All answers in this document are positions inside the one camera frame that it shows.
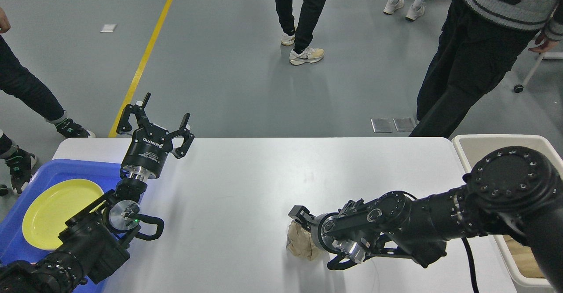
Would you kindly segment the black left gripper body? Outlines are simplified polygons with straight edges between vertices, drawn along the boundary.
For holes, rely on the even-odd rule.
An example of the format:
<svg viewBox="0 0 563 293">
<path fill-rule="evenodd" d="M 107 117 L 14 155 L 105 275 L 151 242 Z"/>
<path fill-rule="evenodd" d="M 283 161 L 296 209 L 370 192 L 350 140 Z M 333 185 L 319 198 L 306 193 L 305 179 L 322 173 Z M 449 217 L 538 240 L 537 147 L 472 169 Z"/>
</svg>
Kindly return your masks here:
<svg viewBox="0 0 563 293">
<path fill-rule="evenodd" d="M 133 131 L 132 143 L 121 162 L 121 170 L 133 172 L 135 167 L 142 167 L 149 173 L 149 179 L 159 178 L 172 150 L 172 139 L 167 137 L 169 133 L 156 124 Z"/>
</svg>

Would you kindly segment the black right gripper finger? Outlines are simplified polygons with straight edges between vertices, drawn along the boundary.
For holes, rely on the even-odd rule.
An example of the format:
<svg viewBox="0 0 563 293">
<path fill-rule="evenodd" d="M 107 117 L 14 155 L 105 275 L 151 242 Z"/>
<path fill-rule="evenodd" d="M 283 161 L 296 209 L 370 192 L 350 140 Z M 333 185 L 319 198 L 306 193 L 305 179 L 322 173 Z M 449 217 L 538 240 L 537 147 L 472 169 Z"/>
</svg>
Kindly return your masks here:
<svg viewBox="0 0 563 293">
<path fill-rule="evenodd" d="M 312 215 L 304 205 L 294 205 L 288 216 L 302 228 L 311 228 L 317 225 L 316 216 Z"/>
</svg>

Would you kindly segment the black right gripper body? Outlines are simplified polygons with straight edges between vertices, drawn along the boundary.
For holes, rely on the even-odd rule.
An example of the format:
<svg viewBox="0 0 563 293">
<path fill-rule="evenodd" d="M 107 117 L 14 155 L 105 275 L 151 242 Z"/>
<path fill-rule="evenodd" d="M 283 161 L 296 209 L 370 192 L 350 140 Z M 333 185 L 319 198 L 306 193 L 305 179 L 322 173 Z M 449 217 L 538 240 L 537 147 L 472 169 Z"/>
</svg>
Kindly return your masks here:
<svg viewBox="0 0 563 293">
<path fill-rule="evenodd" d="M 311 238 L 317 248 L 323 249 L 332 254 L 339 254 L 340 250 L 333 246 L 334 237 L 327 236 L 324 231 L 326 223 L 336 219 L 338 213 L 323 213 L 318 216 L 310 215 L 309 222 Z"/>
</svg>

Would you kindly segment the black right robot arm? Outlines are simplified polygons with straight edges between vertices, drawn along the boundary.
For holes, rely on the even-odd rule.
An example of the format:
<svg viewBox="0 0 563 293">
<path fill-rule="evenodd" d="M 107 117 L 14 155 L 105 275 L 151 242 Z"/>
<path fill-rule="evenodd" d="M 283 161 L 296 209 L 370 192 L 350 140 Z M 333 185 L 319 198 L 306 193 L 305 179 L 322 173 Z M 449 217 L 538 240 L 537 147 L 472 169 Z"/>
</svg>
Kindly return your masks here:
<svg viewBox="0 0 563 293">
<path fill-rule="evenodd" d="M 477 292 L 467 239 L 509 235 L 531 248 L 557 293 L 562 291 L 562 178 L 551 161 L 524 146 L 485 155 L 463 176 L 464 185 L 417 199 L 389 191 L 365 203 L 348 201 L 337 212 L 311 215 L 295 205 L 289 217 L 311 233 L 314 245 L 335 254 L 327 267 L 346 270 L 372 257 L 411 259 L 426 268 L 461 238 Z"/>
</svg>

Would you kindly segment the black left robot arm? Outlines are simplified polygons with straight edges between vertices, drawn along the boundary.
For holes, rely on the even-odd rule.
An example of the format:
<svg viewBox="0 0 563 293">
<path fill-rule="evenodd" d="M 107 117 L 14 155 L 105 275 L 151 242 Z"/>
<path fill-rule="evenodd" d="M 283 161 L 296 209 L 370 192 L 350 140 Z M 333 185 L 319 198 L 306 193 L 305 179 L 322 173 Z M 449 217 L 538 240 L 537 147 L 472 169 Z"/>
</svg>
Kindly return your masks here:
<svg viewBox="0 0 563 293">
<path fill-rule="evenodd" d="M 160 177 L 169 154 L 181 159 L 195 136 L 186 113 L 171 132 L 149 121 L 143 101 L 125 105 L 116 128 L 131 144 L 121 162 L 120 181 L 65 221 L 62 244 L 36 263 L 17 260 L 1 267 L 3 293 L 70 293 L 88 280 L 100 283 L 129 259 L 129 243 L 161 237 L 165 224 L 141 213 L 139 201 L 149 179 Z"/>
</svg>

